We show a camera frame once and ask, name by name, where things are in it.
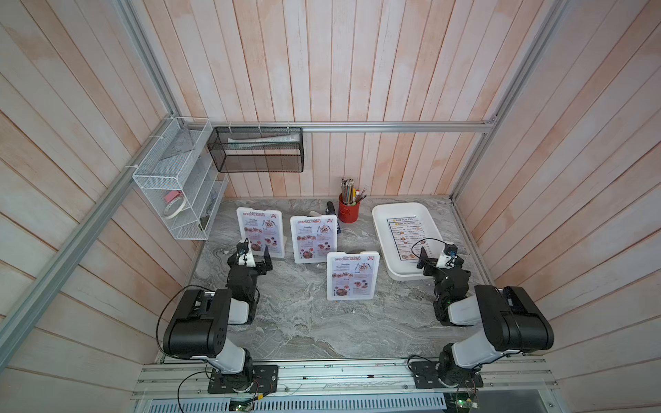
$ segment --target black mesh basket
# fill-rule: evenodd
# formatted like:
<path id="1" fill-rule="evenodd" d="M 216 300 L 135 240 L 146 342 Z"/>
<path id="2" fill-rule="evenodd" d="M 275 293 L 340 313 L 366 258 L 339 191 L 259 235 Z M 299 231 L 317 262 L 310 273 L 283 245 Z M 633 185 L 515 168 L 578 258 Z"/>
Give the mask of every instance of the black mesh basket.
<path id="1" fill-rule="evenodd" d="M 303 172 L 301 128 L 214 128 L 207 142 L 218 172 Z"/>

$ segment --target black mounting plate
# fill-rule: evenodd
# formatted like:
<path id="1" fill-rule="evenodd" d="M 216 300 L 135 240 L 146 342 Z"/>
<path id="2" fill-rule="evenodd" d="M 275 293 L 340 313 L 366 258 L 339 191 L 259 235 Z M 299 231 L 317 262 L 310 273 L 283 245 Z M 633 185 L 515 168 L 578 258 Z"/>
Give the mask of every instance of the black mounting plate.
<path id="1" fill-rule="evenodd" d="M 222 375 L 219 374 L 215 369 L 211 373 L 211 380 L 209 380 L 209 388 L 207 391 L 209 394 L 227 394 L 227 393 L 236 393 L 233 387 L 236 388 L 236 385 L 232 385 L 232 378 L 241 379 L 238 375 Z M 276 391 L 278 388 L 278 365 L 256 365 L 253 367 L 253 379 L 257 382 L 258 390 L 252 387 L 246 395 L 257 393 L 271 393 Z"/>
<path id="2" fill-rule="evenodd" d="M 438 378 L 436 364 L 438 364 L 436 361 L 412 361 L 409 363 L 416 389 L 448 389 Z M 462 387 L 473 388 L 473 380 L 475 381 L 475 387 L 484 387 L 485 384 L 479 374 L 466 380 Z"/>

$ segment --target white wire mesh organizer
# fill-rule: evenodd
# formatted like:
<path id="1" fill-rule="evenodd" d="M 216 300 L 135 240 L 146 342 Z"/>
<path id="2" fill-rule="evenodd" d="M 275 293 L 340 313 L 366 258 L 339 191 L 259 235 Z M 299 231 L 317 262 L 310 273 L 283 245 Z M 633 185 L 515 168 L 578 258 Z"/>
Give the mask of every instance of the white wire mesh organizer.
<path id="1" fill-rule="evenodd" d="M 172 118 L 133 175 L 149 203 L 176 239 L 206 240 L 227 179 L 218 171 L 205 143 L 212 132 L 208 119 Z M 181 191 L 183 208 L 165 218 L 166 196 Z"/>

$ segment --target pink eraser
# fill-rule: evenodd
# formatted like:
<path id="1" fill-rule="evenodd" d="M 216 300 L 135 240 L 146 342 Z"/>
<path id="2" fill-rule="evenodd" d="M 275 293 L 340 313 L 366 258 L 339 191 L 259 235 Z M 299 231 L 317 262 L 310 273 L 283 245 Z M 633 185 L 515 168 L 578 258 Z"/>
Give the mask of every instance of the pink eraser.
<path id="1" fill-rule="evenodd" d="M 167 202 L 169 204 L 173 199 L 175 199 L 179 195 L 181 195 L 181 191 L 172 190 L 172 191 L 168 192 L 167 195 L 165 196 L 165 198 L 164 198 L 165 202 Z"/>

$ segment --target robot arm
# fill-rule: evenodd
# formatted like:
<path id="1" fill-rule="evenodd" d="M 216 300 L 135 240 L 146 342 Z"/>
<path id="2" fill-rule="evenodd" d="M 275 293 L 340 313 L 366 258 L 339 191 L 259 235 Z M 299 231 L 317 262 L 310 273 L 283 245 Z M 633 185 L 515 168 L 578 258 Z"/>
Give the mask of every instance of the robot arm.
<path id="1" fill-rule="evenodd" d="M 438 375 L 454 386 L 472 377 L 480 365 L 520 352 L 548 350 L 553 330 L 530 296 L 521 287 L 476 285 L 475 295 L 450 304 L 450 322 L 482 328 L 466 340 L 448 344 L 440 356 Z"/>
<path id="2" fill-rule="evenodd" d="M 420 250 L 418 268 L 434 278 L 434 312 L 443 325 L 482 328 L 466 340 L 448 344 L 439 356 L 438 377 L 454 387 L 475 377 L 482 364 L 520 352 L 547 350 L 553 345 L 551 325 L 521 287 L 499 290 L 476 285 L 466 297 L 470 271 L 462 269 L 457 247 L 446 243 L 439 258 Z"/>
<path id="3" fill-rule="evenodd" d="M 250 352 L 227 338 L 227 325 L 253 322 L 259 302 L 257 277 L 273 269 L 268 247 L 264 249 L 264 261 L 255 262 L 248 240 L 237 245 L 227 263 L 227 289 L 186 290 L 163 337 L 166 354 L 204 360 L 215 368 L 210 393 L 218 393 L 211 392 L 214 382 L 223 391 L 252 385 Z"/>
<path id="4" fill-rule="evenodd" d="M 227 338 L 227 325 L 244 324 L 248 305 L 231 295 L 228 289 L 185 291 L 165 330 L 163 349 L 172 356 L 205 360 L 223 374 L 242 372 L 247 352 Z"/>

